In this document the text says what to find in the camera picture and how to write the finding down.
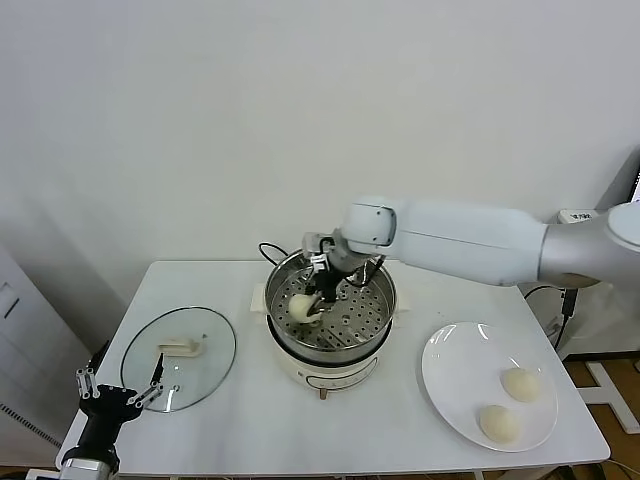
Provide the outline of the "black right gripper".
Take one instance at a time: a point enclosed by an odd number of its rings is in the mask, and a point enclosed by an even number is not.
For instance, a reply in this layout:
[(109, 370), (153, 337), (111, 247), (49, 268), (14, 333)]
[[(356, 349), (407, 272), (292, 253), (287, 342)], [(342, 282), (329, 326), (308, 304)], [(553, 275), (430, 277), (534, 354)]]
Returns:
[(320, 321), (333, 308), (339, 284), (352, 274), (352, 271), (341, 270), (326, 259), (311, 259), (304, 289), (306, 295), (313, 295), (307, 310), (308, 324)]

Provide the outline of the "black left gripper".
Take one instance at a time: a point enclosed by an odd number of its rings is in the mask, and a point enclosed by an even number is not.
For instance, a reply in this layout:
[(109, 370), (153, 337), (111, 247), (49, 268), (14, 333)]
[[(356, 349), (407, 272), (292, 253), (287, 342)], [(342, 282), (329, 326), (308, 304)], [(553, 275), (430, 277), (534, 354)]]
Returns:
[(109, 342), (105, 342), (91, 356), (87, 365), (75, 374), (80, 396), (79, 409), (87, 419), (77, 444), (72, 448), (74, 452), (114, 453), (122, 426), (137, 419), (142, 408), (149, 406), (163, 393), (163, 353), (159, 354), (149, 387), (142, 393), (112, 385), (98, 385), (95, 374), (108, 348)]

